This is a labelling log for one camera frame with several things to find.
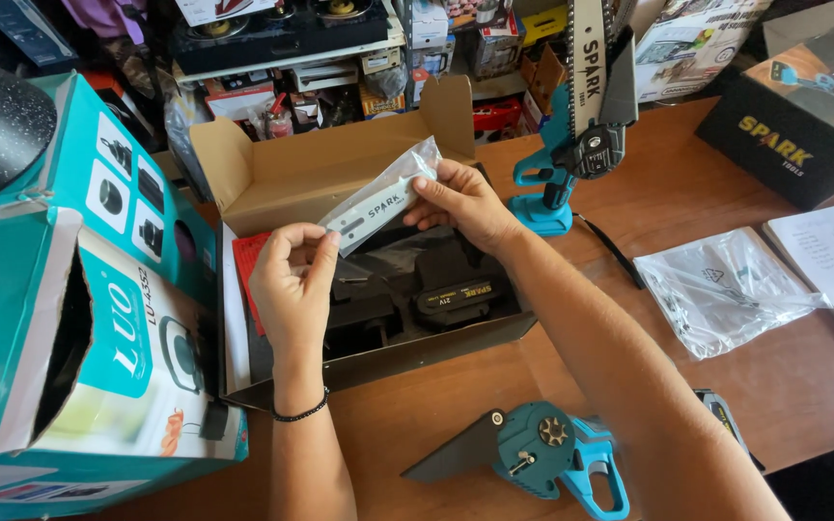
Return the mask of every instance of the gas stove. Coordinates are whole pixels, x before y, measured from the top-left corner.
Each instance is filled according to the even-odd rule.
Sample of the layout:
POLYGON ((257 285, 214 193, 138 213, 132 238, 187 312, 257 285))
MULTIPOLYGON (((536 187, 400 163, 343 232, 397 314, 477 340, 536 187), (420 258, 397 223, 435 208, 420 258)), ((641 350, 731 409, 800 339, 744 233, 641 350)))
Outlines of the gas stove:
POLYGON ((189 27, 170 38, 182 72, 201 74, 365 45, 388 38, 381 0, 288 0, 261 13, 189 27))

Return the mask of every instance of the wooden table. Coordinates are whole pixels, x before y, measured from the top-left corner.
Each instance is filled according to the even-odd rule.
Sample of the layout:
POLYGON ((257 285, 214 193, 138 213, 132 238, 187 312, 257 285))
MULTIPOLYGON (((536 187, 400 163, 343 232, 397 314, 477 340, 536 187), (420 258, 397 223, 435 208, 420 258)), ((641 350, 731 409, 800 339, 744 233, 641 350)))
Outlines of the wooden table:
MULTIPOLYGON (((794 213, 693 136, 713 103, 643 113, 629 131, 623 164, 579 183, 572 207, 631 257, 794 213)), ((512 170, 539 147, 539 136, 529 136, 478 148, 477 156, 506 197, 525 191, 514 185, 512 170)), ((816 311, 732 352, 692 361, 648 290, 635 289, 585 226, 578 223, 550 243, 649 331, 690 385, 710 387, 728 401, 749 449, 768 470, 834 450, 832 314, 816 311)), ((490 469, 432 486, 398 477, 481 412, 541 398, 571 413, 593 412, 540 326, 519 341, 332 394, 360 519, 589 519, 570 493, 541 501, 490 469)), ((249 423, 250 455, 243 463, 87 519, 266 518, 271 420, 250 411, 249 423)), ((639 518, 637 509, 630 518, 639 518)))

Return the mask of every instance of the hand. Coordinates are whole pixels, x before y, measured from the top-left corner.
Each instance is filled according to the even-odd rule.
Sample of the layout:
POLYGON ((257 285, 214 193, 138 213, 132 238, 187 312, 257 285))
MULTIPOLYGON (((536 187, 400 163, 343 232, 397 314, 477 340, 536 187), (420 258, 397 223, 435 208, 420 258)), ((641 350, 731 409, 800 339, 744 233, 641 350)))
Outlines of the hand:
POLYGON ((275 368, 320 373, 339 233, 306 222, 279 228, 249 277, 275 368))
POLYGON ((423 199, 404 216, 405 224, 416 224, 420 230, 448 224, 458 228, 478 249, 495 257, 505 239, 525 230, 476 169, 442 160, 436 167, 436 177, 438 183, 425 177, 414 179, 414 190, 423 199))

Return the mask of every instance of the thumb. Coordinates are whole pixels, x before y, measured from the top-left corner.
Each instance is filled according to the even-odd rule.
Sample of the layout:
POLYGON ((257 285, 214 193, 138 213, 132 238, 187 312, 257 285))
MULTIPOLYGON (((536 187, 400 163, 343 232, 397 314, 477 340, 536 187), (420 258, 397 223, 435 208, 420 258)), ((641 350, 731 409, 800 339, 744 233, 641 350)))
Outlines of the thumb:
POLYGON ((437 183, 432 179, 427 179, 423 176, 418 176, 413 181, 414 190, 417 191, 424 199, 430 201, 434 205, 441 207, 452 213, 457 209, 465 195, 445 186, 442 183, 437 183))
POLYGON ((310 290, 330 293, 330 285, 334 281, 336 269, 336 254, 339 250, 340 233, 330 232, 324 235, 314 254, 314 263, 307 272, 306 292, 310 290))

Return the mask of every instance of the red card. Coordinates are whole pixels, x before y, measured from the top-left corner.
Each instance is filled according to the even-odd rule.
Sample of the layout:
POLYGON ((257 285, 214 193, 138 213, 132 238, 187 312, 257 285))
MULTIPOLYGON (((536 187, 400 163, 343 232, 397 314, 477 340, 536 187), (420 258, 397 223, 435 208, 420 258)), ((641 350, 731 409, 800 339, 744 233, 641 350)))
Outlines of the red card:
POLYGON ((237 272, 240 275, 240 282, 244 286, 244 291, 247 292, 249 311, 253 314, 253 320, 256 322, 256 332, 261 337, 266 334, 266 331, 262 328, 260 312, 256 309, 256 302, 253 302, 253 297, 249 293, 249 275, 253 273, 253 267, 256 266, 256 259, 260 256, 260 251, 269 239, 269 235, 272 235, 272 233, 265 232, 246 239, 234 239, 233 242, 237 272))

